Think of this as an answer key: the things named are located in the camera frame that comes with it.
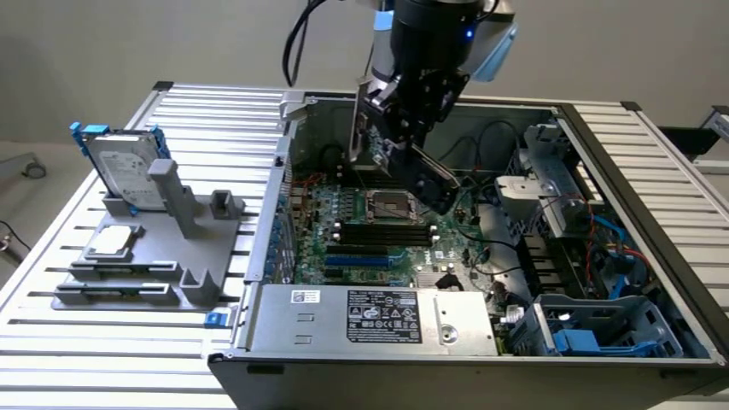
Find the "black ram slot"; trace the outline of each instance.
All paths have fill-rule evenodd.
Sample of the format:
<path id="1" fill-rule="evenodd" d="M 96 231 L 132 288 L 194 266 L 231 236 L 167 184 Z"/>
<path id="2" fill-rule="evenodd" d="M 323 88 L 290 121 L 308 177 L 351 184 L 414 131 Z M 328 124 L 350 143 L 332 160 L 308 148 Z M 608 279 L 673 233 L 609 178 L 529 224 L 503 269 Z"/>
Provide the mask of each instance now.
<path id="1" fill-rule="evenodd" d="M 375 255 L 388 256 L 388 248 L 384 246 L 347 246 L 330 245 L 327 246 L 330 255 Z"/>
<path id="2" fill-rule="evenodd" d="M 403 184 L 398 182 L 383 171 L 358 171 L 347 170 L 342 175 L 340 184 L 346 188 L 366 188 L 403 190 Z"/>
<path id="3" fill-rule="evenodd" d="M 342 227 L 344 245 L 386 245 L 431 247 L 431 229 L 415 225 L 354 225 Z"/>

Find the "warning label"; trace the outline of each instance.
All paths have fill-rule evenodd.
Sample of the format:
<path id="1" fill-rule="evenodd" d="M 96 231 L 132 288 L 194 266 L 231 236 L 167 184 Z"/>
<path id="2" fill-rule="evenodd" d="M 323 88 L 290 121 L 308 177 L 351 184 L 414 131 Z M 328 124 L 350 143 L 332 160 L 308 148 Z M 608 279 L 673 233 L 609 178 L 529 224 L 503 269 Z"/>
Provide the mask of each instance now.
<path id="1" fill-rule="evenodd" d="M 423 343 L 418 292 L 351 290 L 347 338 L 354 343 Z"/>

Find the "red cable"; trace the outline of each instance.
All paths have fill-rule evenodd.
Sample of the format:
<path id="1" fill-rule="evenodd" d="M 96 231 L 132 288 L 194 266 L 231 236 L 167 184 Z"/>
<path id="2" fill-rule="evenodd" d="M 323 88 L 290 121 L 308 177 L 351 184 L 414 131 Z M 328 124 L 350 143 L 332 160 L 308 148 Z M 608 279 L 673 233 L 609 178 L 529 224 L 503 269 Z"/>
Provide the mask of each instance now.
<path id="1" fill-rule="evenodd" d="M 631 249 L 624 249 L 624 253 L 628 254 L 628 255 L 633 255 L 637 258 L 640 258 L 644 261 L 644 263 L 647 264 L 647 267 L 648 268 L 651 267 L 651 262 L 648 261 L 647 256 L 643 255 L 640 252 L 636 252 L 635 250 L 631 250 Z"/>

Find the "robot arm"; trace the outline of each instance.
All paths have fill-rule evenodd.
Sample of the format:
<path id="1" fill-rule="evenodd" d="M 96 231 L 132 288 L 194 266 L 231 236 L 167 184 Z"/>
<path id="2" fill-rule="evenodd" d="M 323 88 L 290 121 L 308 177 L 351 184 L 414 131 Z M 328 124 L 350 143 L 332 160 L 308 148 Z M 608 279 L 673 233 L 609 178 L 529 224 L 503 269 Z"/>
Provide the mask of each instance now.
<path id="1" fill-rule="evenodd" d="M 439 214 L 459 181 L 423 151 L 468 81 L 491 81 L 515 36 L 513 10 L 499 0 L 395 0 L 378 8 L 372 78 L 360 86 L 350 158 L 375 162 Z"/>

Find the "aluminum profile table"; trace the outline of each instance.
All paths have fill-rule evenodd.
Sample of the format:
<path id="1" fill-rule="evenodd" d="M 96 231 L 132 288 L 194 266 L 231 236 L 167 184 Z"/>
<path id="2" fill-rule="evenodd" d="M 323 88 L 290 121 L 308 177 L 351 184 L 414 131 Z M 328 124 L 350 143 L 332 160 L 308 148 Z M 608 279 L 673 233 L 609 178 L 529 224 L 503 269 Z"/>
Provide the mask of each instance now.
<path id="1" fill-rule="evenodd" d="M 256 214 L 284 137 L 282 97 L 282 91 L 175 84 L 152 92 L 128 124 L 164 128 L 180 178 L 196 193 L 230 189 L 247 198 L 220 308 L 238 304 L 243 294 Z M 727 215 L 717 209 L 721 201 L 711 186 L 685 167 L 643 114 L 619 103 L 572 103 L 728 309 L 729 252 L 713 251 L 729 248 L 729 231 L 719 228 Z M 232 409 L 203 360 L 208 351 L 228 346 L 232 331 L 204 329 L 204 313 L 51 309 L 52 291 L 106 212 L 103 190 L 92 173 L 0 291 L 0 408 Z M 723 234 L 719 247 L 713 240 L 708 245 L 703 230 Z M 707 260 L 723 265 L 707 268 Z M 729 406 L 729 394 L 696 400 L 689 397 L 657 408 Z"/>

